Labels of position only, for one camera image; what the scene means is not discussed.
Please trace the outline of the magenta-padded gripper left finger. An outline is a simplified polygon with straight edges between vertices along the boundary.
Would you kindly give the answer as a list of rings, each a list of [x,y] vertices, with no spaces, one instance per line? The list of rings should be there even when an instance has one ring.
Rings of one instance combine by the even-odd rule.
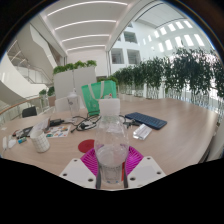
[[[101,178],[95,150],[89,150],[80,159],[73,158],[60,177],[84,188],[99,189]]]

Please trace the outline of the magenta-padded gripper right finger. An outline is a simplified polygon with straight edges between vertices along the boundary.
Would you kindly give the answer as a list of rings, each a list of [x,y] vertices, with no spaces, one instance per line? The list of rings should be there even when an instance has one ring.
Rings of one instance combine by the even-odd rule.
[[[143,156],[138,150],[129,147],[124,165],[124,187],[133,189],[143,187],[166,174],[151,156]]]

